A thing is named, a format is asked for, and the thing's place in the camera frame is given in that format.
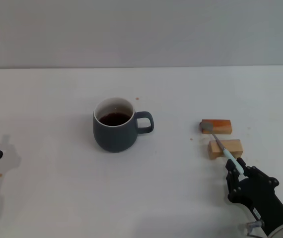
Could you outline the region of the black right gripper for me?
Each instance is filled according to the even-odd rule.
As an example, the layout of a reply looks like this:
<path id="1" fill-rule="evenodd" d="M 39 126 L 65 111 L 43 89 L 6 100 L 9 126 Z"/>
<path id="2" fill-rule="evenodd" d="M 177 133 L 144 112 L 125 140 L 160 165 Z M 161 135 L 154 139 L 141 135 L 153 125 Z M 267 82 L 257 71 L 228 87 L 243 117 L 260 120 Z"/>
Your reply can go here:
<path id="1" fill-rule="evenodd" d="M 255 166 L 247 166 L 242 158 L 236 159 L 242 166 L 246 177 L 239 181 L 235 164 L 228 159 L 225 165 L 228 199 L 232 203 L 246 206 L 258 221 L 263 221 L 262 230 L 269 236 L 275 229 L 283 225 L 283 204 L 275 194 L 279 181 L 266 175 Z"/>

